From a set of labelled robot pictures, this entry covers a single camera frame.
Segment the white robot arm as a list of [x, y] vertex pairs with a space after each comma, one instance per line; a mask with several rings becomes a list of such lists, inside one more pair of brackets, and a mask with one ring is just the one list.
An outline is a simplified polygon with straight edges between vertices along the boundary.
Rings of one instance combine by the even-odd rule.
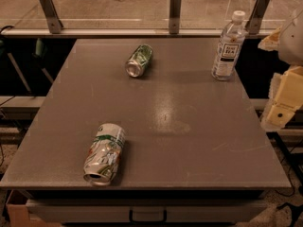
[[285, 23], [258, 44], [265, 51], [276, 51], [290, 65], [283, 73], [274, 73], [268, 102], [261, 115], [266, 131], [278, 131], [303, 106], [303, 6], [293, 11]]

